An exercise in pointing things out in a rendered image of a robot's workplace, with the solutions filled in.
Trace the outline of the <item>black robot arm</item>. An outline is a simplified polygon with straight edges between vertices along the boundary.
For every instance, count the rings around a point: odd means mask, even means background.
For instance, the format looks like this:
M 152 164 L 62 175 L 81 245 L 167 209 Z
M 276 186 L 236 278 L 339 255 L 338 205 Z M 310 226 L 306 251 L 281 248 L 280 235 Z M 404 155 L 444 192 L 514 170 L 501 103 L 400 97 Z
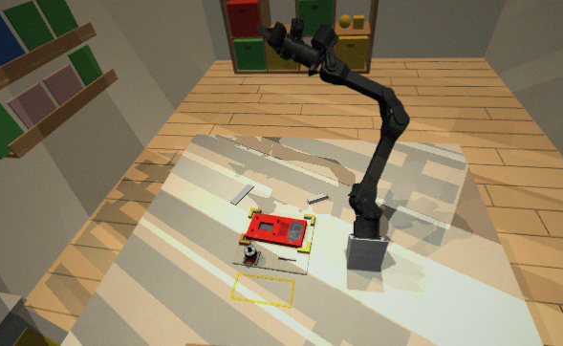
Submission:
M 354 72 L 336 57 L 333 47 L 338 39 L 331 26 L 321 25 L 311 41 L 312 47 L 305 46 L 298 62 L 310 68 L 309 76 L 317 74 L 321 63 L 319 75 L 323 81 L 347 86 L 379 103 L 382 118 L 379 144 L 363 180 L 359 184 L 353 184 L 348 196 L 350 207 L 357 215 L 354 221 L 354 236 L 358 239 L 381 240 L 379 222 L 383 210 L 376 204 L 378 183 L 395 142 L 402 135 L 410 118 L 391 87 Z

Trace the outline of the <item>black wheel with grey hub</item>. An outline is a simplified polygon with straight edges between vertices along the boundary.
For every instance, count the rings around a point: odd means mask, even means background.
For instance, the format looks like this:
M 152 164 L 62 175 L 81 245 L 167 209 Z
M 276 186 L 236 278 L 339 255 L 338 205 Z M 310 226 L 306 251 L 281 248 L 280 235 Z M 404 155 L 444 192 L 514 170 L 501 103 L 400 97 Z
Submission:
M 251 249 L 252 249 L 251 252 L 248 251 L 248 247 L 251 247 Z M 256 256 L 256 254 L 257 254 L 256 247 L 255 247 L 255 246 L 252 246 L 252 245 L 249 245 L 249 246 L 245 247 L 244 253 L 245 253 L 245 256 L 246 256 L 248 259 L 252 259 L 252 258 L 254 258 L 254 257 Z

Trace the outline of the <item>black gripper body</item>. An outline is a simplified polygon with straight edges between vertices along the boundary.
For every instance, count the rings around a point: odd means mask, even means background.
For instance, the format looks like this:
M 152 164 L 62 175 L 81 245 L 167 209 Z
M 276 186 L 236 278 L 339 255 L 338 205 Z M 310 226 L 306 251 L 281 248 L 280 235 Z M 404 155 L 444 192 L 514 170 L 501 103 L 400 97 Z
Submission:
M 295 62 L 298 62 L 300 53 L 307 44 L 302 40 L 299 42 L 290 40 L 286 38 L 286 34 L 287 30 L 284 24 L 277 21 L 268 39 L 268 44 L 273 48 L 280 48 L 282 58 L 286 60 L 292 58 Z

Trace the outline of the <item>grey flat bar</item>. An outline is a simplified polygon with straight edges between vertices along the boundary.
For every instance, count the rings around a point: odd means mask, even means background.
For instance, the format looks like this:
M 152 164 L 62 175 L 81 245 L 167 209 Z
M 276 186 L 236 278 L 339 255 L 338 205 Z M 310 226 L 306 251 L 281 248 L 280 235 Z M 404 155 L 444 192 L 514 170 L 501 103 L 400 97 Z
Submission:
M 237 205 L 253 188 L 253 185 L 248 184 L 230 202 L 234 205 Z

